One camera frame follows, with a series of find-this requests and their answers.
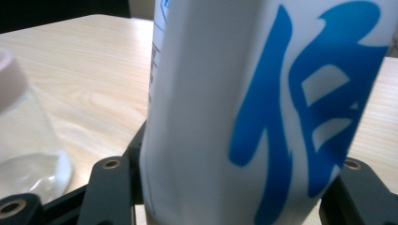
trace screw hole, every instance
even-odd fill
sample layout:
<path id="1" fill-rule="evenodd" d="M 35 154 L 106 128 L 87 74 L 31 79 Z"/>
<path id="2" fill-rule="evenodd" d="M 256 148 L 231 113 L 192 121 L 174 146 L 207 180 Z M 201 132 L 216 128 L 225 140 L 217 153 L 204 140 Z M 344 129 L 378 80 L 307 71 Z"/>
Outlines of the screw hole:
<path id="1" fill-rule="evenodd" d="M 359 171 L 362 169 L 362 166 L 360 166 L 360 164 L 356 161 L 347 159 L 344 163 L 344 165 L 346 166 L 346 168 L 349 168 L 351 170 L 355 170 L 355 171 Z"/>
<path id="2" fill-rule="evenodd" d="M 0 219 L 12 217 L 21 212 L 26 207 L 23 199 L 14 200 L 0 205 Z"/>
<path id="3" fill-rule="evenodd" d="M 103 169 L 113 169 L 116 168 L 120 165 L 120 161 L 117 159 L 111 159 L 106 161 L 105 163 L 102 164 Z"/>

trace wood grain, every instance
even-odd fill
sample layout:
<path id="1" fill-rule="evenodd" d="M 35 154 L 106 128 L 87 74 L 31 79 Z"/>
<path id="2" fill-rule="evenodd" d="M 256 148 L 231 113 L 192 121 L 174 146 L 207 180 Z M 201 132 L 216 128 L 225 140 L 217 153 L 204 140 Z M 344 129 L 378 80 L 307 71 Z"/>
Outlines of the wood grain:
<path id="1" fill-rule="evenodd" d="M 74 174 L 121 155 L 146 118 L 152 22 L 103 15 L 0 35 L 28 75 Z M 398 59 L 385 58 L 349 156 L 369 164 L 398 193 Z M 316 208 L 305 224 L 320 224 Z M 145 213 L 138 208 L 139 224 Z"/>

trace jar lid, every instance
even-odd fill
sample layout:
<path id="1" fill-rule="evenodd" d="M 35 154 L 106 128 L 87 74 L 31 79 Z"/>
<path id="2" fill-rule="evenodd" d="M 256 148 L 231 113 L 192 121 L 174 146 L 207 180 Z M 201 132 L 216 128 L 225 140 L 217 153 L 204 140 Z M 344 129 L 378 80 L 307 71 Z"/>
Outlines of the jar lid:
<path id="1" fill-rule="evenodd" d="M 27 90 L 27 79 L 13 55 L 0 49 L 0 112 L 13 105 Z"/>

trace plastic bottle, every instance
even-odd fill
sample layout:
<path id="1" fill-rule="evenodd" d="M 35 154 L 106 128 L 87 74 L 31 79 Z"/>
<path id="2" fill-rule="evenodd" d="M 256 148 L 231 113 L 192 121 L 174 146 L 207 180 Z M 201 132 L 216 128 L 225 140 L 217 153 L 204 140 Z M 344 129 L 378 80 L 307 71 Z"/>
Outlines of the plastic bottle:
<path id="1" fill-rule="evenodd" d="M 173 0 L 140 168 L 159 224 L 300 224 L 338 175 L 398 1 Z"/>
<path id="2" fill-rule="evenodd" d="M 161 52 L 163 49 L 164 32 L 166 31 L 167 15 L 171 0 L 156 0 L 153 19 L 152 62 L 150 69 L 149 104 L 152 99 L 153 82 L 157 80 Z"/>

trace white bottle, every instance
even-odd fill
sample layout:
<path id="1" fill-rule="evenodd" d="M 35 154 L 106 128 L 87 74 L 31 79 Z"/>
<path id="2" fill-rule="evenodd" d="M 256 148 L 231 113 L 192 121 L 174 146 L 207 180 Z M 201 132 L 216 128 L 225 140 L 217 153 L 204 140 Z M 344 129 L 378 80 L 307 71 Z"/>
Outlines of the white bottle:
<path id="1" fill-rule="evenodd" d="M 71 177 L 68 154 L 10 52 L 0 50 L 0 199 L 25 192 L 43 203 Z"/>
<path id="2" fill-rule="evenodd" d="M 152 99 L 152 86 L 157 80 L 161 52 L 163 49 L 163 38 L 166 31 L 167 15 L 171 0 L 156 0 L 153 19 L 152 60 L 150 69 L 149 104 Z"/>
<path id="3" fill-rule="evenodd" d="M 159 224 L 300 224 L 338 175 L 398 1 L 173 0 L 140 169 Z"/>

